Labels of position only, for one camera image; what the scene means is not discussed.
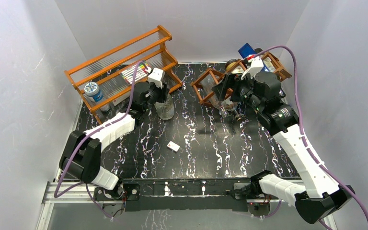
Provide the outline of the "dark bottle gold cap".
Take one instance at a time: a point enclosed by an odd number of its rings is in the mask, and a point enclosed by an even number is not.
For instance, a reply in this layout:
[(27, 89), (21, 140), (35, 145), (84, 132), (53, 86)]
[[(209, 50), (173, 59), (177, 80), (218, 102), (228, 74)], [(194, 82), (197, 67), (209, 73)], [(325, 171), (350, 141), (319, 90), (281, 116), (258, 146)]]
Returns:
[(238, 65), (236, 64), (237, 59), (230, 59), (225, 63), (225, 70), (226, 72), (230, 72), (230, 69), (233, 67), (232, 71), (230, 73), (236, 74), (239, 73), (239, 71), (242, 71), (242, 68), (238, 68)]

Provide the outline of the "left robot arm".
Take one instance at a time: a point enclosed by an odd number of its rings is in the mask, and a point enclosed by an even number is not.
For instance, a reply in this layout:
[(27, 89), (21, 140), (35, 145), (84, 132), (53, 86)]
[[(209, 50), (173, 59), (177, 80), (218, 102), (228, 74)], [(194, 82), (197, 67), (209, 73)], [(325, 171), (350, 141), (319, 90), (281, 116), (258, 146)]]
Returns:
[(96, 128), (71, 132), (59, 161), (63, 174), (104, 188), (111, 199), (121, 198), (124, 193), (122, 181), (101, 166), (101, 154), (110, 144), (141, 126), (150, 108), (167, 100), (169, 90), (165, 82), (139, 82), (134, 86), (126, 110)]

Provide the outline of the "clear glass bottle white label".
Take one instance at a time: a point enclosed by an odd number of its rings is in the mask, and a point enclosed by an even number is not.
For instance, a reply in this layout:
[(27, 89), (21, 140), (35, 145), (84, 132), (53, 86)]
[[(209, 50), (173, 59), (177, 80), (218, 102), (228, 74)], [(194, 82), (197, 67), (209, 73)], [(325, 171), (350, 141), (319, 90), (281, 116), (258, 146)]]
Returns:
[(154, 106), (156, 108), (156, 113), (160, 119), (170, 120), (173, 118), (175, 108), (173, 105), (173, 98), (170, 94), (167, 95), (167, 99), (164, 103), (156, 102)]

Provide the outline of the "blue square bottle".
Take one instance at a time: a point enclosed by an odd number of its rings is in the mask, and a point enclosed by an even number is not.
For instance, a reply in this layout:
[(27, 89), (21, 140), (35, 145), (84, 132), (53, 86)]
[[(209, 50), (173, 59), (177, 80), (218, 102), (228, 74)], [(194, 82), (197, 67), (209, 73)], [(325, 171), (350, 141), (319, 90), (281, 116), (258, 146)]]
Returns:
[(249, 43), (245, 43), (239, 50), (238, 53), (240, 54), (240, 56), (245, 59), (247, 58), (249, 55), (255, 55), (256, 51), (250, 46)]

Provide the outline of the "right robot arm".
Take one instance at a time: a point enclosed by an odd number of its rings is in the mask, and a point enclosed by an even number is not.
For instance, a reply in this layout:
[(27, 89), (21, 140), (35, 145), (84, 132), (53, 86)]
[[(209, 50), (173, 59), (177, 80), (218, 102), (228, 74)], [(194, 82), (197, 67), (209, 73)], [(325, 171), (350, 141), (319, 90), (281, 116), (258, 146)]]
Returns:
[(300, 132), (298, 114), (283, 101), (286, 95), (274, 73), (225, 74), (212, 90), (220, 101), (224, 100), (227, 90), (231, 90), (233, 102), (251, 107), (259, 123), (281, 146), (303, 181), (301, 185), (295, 184), (264, 170), (252, 176), (249, 185), (234, 189), (233, 196), (276, 196), (294, 206), (309, 224), (339, 210), (352, 198), (352, 187), (342, 187), (324, 172), (323, 163), (312, 157), (314, 151)]

